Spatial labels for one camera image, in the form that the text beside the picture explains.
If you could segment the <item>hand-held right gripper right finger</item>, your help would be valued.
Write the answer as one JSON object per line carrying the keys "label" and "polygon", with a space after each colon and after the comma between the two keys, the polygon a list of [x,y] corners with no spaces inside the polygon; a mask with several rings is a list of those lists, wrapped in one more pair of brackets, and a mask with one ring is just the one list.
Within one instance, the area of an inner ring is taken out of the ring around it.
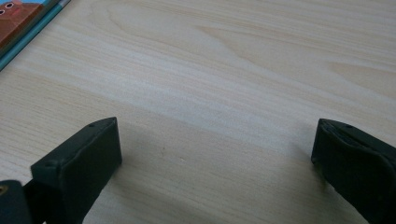
{"label": "hand-held right gripper right finger", "polygon": [[370,224],[396,224],[396,147],[352,125],[320,119],[311,161]]}

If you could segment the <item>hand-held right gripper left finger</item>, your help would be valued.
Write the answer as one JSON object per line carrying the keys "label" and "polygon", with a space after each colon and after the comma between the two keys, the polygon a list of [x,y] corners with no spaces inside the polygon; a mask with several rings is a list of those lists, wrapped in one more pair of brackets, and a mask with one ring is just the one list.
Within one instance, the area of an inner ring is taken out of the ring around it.
{"label": "hand-held right gripper left finger", "polygon": [[46,191],[48,224],[81,224],[110,177],[121,165],[115,117],[88,124],[31,166]]}

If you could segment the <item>colourful cartoon hardcover book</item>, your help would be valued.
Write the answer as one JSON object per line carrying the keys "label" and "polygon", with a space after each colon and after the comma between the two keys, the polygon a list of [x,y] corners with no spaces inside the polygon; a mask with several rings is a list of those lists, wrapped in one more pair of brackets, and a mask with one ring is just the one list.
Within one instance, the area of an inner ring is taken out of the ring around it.
{"label": "colourful cartoon hardcover book", "polygon": [[0,0],[2,71],[71,0]]}

